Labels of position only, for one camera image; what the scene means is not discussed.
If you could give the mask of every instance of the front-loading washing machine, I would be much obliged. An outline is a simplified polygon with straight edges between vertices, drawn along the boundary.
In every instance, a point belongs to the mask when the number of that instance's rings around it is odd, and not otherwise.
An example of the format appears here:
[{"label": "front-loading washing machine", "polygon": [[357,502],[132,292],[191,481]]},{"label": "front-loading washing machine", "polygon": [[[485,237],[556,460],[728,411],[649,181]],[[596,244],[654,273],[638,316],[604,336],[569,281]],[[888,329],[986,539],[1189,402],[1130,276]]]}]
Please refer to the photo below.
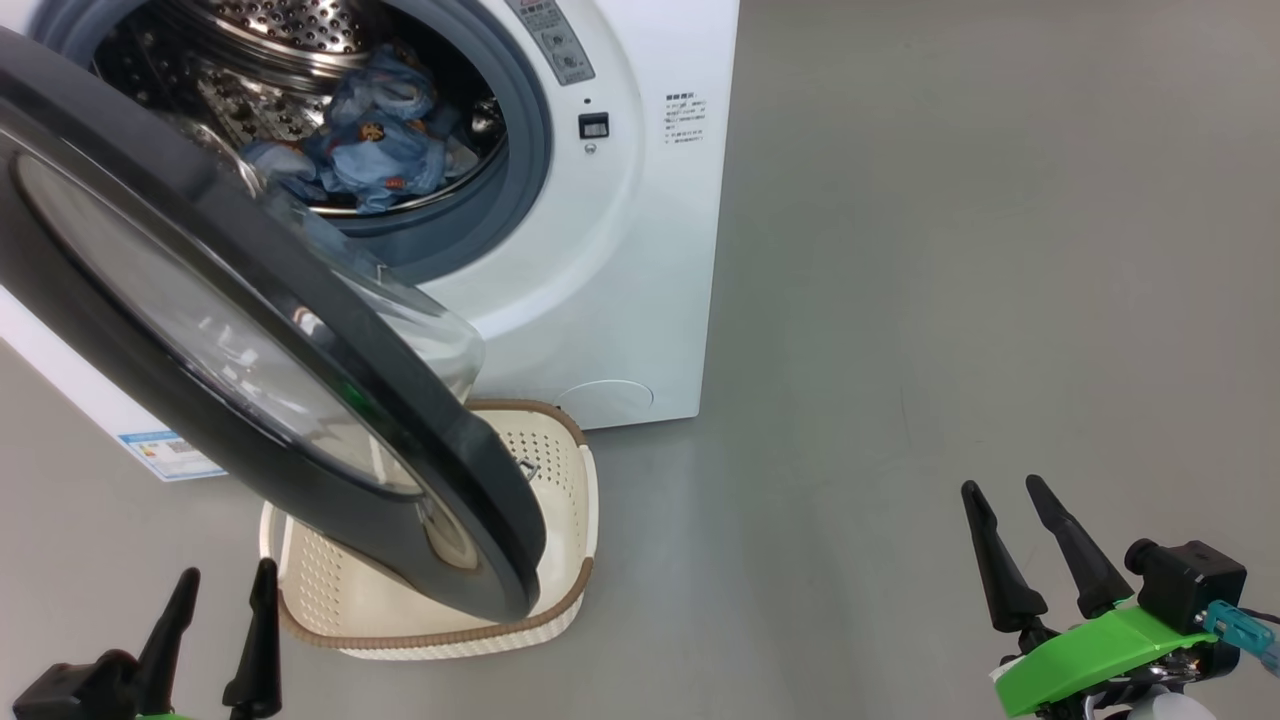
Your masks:
[{"label": "front-loading washing machine", "polygon": [[[4,12],[0,334],[156,474],[225,468],[506,623],[554,542],[472,388],[589,427],[696,413],[730,0],[403,0],[380,31],[351,0]],[[308,206],[239,145],[306,135],[394,46],[375,32],[429,65],[474,163],[385,210]]]},{"label": "front-loading washing machine", "polygon": [[[416,45],[471,127],[490,136],[477,141],[474,170],[431,197],[371,217],[340,202],[312,209],[479,329],[476,397],[550,402],[584,428],[695,415],[737,0],[380,9],[383,31]],[[270,85],[273,50],[297,50],[324,76],[358,64],[374,36],[352,27],[349,13],[367,10],[352,0],[12,0],[0,22],[116,90],[113,102],[79,109],[86,119],[125,102],[189,113],[175,88],[204,92],[207,110],[225,86],[200,67],[191,77],[183,54],[201,42],[175,29],[179,10],[192,23],[207,15],[206,40],[232,33],[265,49],[211,42],[204,53],[250,94]],[[266,124],[311,131],[292,106],[292,118],[265,117],[285,108],[264,97],[247,110],[232,97],[230,110],[204,119],[233,146]],[[5,340],[108,432],[166,430],[12,295],[0,300]]]}]

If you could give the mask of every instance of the gray floor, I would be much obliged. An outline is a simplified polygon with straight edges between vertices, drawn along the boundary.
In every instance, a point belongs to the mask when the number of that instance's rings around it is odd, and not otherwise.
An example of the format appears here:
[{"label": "gray floor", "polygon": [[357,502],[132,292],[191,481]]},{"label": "gray floor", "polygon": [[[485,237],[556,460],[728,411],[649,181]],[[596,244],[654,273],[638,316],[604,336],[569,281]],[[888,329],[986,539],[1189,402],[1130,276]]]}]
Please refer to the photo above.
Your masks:
[{"label": "gray floor", "polygon": [[[582,615],[444,664],[288,641],[285,716],[997,717],[966,478],[1057,625],[1029,471],[1280,609],[1277,51],[1271,0],[745,0],[704,413],[593,438]],[[0,697],[136,650],[193,564],[177,697],[221,716],[259,501],[159,486],[6,350],[0,393]]]}]

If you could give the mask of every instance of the cable connector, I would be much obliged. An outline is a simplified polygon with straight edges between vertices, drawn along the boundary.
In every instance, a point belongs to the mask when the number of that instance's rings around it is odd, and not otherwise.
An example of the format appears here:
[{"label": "cable connector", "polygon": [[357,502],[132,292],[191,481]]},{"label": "cable connector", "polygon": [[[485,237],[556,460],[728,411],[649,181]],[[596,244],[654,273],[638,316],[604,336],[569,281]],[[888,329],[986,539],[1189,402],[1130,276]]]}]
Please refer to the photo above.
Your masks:
[{"label": "cable connector", "polygon": [[1280,678],[1280,644],[1271,628],[1221,600],[1208,603],[1208,610],[1197,615],[1196,620],[1222,642],[1257,657],[1268,673]]}]

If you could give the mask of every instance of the laundry basket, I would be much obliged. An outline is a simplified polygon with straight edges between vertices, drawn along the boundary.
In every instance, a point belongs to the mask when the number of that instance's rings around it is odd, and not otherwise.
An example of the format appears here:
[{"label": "laundry basket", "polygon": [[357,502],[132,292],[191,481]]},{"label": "laundry basket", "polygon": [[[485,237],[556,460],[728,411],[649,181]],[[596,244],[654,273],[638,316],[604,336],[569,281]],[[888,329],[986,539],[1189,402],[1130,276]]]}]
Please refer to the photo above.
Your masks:
[{"label": "laundry basket", "polygon": [[[577,616],[591,577],[599,521],[595,461],[561,410],[540,402],[483,401],[488,421],[526,468],[547,523],[538,565],[541,598],[525,620],[494,624],[445,607],[392,580],[284,516],[278,559],[280,623],[298,639],[370,660],[470,657],[544,643]],[[260,546],[273,556],[278,512],[262,510]]]}]

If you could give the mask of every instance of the blue clothing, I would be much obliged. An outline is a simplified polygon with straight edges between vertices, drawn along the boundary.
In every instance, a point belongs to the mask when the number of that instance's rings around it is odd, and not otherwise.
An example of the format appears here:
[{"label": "blue clothing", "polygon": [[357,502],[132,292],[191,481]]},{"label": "blue clothing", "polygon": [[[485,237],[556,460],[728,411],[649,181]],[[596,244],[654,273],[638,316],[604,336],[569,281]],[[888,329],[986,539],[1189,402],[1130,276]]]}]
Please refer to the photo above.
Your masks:
[{"label": "blue clothing", "polygon": [[301,150],[282,142],[255,140],[241,149],[241,158],[253,165],[268,181],[279,182],[303,200],[324,200],[325,192],[312,184],[317,179],[316,164]]},{"label": "blue clothing", "polygon": [[444,141],[384,113],[321,128],[303,149],[320,168],[324,188],[355,195],[362,215],[385,213],[399,196],[435,192],[444,179]]},{"label": "blue clothing", "polygon": [[347,126],[372,110],[401,120],[428,114],[435,105],[435,85],[424,72],[402,61],[401,54],[417,64],[417,59],[407,51],[383,45],[374,51],[367,65],[342,76],[325,109],[325,123]]},{"label": "blue clothing", "polygon": [[302,200],[356,196],[356,211],[385,213],[402,196],[429,195],[479,163],[454,135],[462,113],[436,102],[417,58],[383,45],[365,68],[346,73],[325,124],[292,146],[255,141],[241,154]]}]

